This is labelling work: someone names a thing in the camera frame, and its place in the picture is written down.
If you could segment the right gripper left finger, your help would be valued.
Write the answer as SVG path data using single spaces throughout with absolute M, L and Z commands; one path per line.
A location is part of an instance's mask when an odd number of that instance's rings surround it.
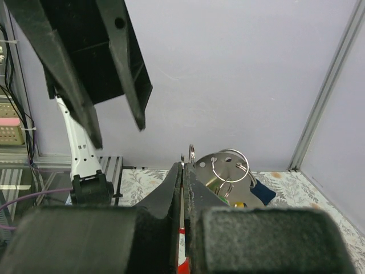
M 182 166 L 131 207 L 58 205 L 25 215 L 2 273 L 176 273 Z

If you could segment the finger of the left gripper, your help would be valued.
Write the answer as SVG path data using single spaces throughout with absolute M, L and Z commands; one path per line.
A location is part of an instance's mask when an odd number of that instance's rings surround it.
M 86 130 L 94 147 L 101 149 L 102 135 L 94 104 L 41 2 L 6 1 L 5 4 L 52 76 L 57 92 L 68 101 L 72 117 Z
M 41 1 L 61 59 L 98 104 L 127 98 L 140 131 L 152 83 L 124 1 Z

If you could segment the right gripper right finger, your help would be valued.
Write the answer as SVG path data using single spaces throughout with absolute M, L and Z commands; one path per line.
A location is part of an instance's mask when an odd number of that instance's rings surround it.
M 339 228 L 312 208 L 232 208 L 182 174 L 186 254 L 192 273 L 354 273 Z

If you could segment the red handled metal keyring holder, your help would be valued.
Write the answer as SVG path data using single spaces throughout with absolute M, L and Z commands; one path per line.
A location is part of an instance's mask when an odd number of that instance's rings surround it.
M 190 146 L 188 161 L 181 164 L 185 256 L 190 273 L 257 272 L 264 238 L 256 218 L 264 204 L 250 191 L 256 178 L 245 155 L 226 148 L 196 159 Z M 247 207 L 234 207 L 238 202 Z

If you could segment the green key tag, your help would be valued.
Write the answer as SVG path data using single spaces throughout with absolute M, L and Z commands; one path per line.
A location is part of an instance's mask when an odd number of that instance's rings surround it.
M 219 198 L 225 203 L 225 204 L 227 204 L 228 206 L 230 206 L 230 203 L 229 203 L 229 201 L 226 199 L 226 198 L 224 198 L 224 197 L 222 197 L 222 196 L 219 196 Z

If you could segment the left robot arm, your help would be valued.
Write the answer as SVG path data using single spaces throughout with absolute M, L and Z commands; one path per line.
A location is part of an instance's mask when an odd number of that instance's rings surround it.
M 152 92 L 124 1 L 7 1 L 38 56 L 48 94 L 63 115 L 74 204 L 108 204 L 114 194 L 96 156 L 103 146 L 95 105 L 125 96 L 139 130 Z

